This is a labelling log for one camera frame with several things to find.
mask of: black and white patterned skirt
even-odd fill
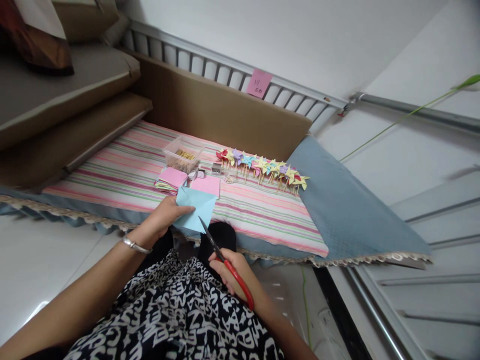
[[[136,274],[66,359],[283,359],[260,319],[195,257]]]

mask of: green plant stem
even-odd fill
[[[312,339],[310,335],[310,316],[309,316],[309,306],[307,305],[307,296],[305,295],[305,285],[307,284],[307,278],[305,277],[304,267],[300,265],[301,275],[303,276],[303,302],[305,304],[305,316],[306,316],[306,333],[308,335],[308,346],[312,349]]]
[[[428,104],[425,104],[423,106],[420,106],[419,108],[416,108],[415,110],[413,110],[412,112],[408,113],[407,115],[404,115],[402,116],[401,118],[399,118],[397,121],[395,121],[392,125],[390,125],[389,127],[387,127],[386,129],[380,131],[377,135],[375,135],[374,137],[372,137],[370,140],[368,140],[367,142],[365,142],[364,144],[360,145],[359,147],[357,147],[355,150],[353,150],[351,153],[349,153],[347,156],[344,156],[343,158],[340,159],[340,163],[345,160],[346,158],[348,158],[350,155],[356,153],[358,150],[360,150],[361,148],[363,148],[365,145],[367,145],[368,143],[372,142],[373,140],[375,140],[376,138],[378,138],[380,135],[382,135],[384,132],[386,132],[388,129],[394,127],[395,125],[397,125],[398,123],[402,122],[403,120],[405,120],[406,118],[408,118],[410,115],[413,115],[417,112],[419,112],[420,110],[422,110],[423,108],[426,108],[427,106],[433,104],[433,103],[436,103],[438,100],[440,99],[443,99],[444,97],[450,95],[450,94],[453,94],[455,92],[457,92],[459,90],[459,88],[454,88],[453,90],[450,90],[449,92],[447,92],[446,94],[443,94],[442,96],[436,98],[435,100],[433,101],[430,101]]]

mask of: scissors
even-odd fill
[[[224,263],[226,268],[228,270],[230,270],[231,274],[233,275],[235,280],[238,282],[238,285],[240,285],[241,289],[243,290],[243,292],[246,296],[246,300],[248,302],[248,308],[250,309],[250,311],[253,311],[254,310],[254,298],[252,296],[252,293],[249,290],[249,287],[247,286],[245,281],[242,279],[242,277],[239,275],[237,270],[235,270],[232,263],[230,261],[228,261],[226,258],[224,258],[224,256],[220,252],[220,249],[219,249],[217,243],[215,242],[214,238],[210,234],[209,229],[207,228],[207,225],[205,225],[202,218],[200,216],[198,218],[200,219],[201,225],[205,229],[206,237],[208,238],[208,240],[210,240],[210,244],[213,246],[213,250],[215,250],[216,259],[218,261],[221,261],[222,263]]]

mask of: metal pipe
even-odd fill
[[[363,102],[374,104],[384,108],[397,110],[406,114],[409,114],[420,107],[405,102],[369,95],[365,92],[360,91],[354,92],[350,96],[350,101],[352,101],[353,103]],[[415,116],[419,116],[436,124],[442,124],[457,130],[467,131],[469,133],[480,135],[480,119],[457,115],[446,111],[434,110],[431,108],[423,108],[419,110],[415,114]]]
[[[368,309],[370,310],[371,314],[373,315],[376,323],[380,327],[381,332],[385,335],[386,339],[390,343],[390,346],[392,347],[393,351],[395,352],[396,357],[399,360],[406,360],[405,356],[403,355],[402,351],[400,350],[399,346],[397,345],[397,342],[395,341],[395,339],[390,334],[390,330],[385,326],[384,321],[380,317],[377,309],[372,304],[372,301],[370,300],[369,296],[365,292],[364,287],[362,286],[359,279],[357,278],[356,272],[350,267],[347,267],[346,269],[348,270],[348,273],[350,274],[351,279],[353,280],[355,286],[358,289],[358,292],[360,292],[361,297],[363,298],[366,305],[368,306]]]

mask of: striped fabric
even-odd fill
[[[140,121],[69,177],[43,192],[149,213],[165,197],[154,188],[157,176],[166,166],[162,148],[179,135]],[[225,146],[184,136],[205,144],[199,167],[210,176],[212,162],[217,159],[215,151]],[[212,222],[226,222],[250,237],[326,257],[328,247],[300,197],[288,190],[277,192],[277,184],[267,185],[267,180],[259,186],[252,173],[246,183],[240,175],[233,184],[220,182],[220,199],[213,210]]]

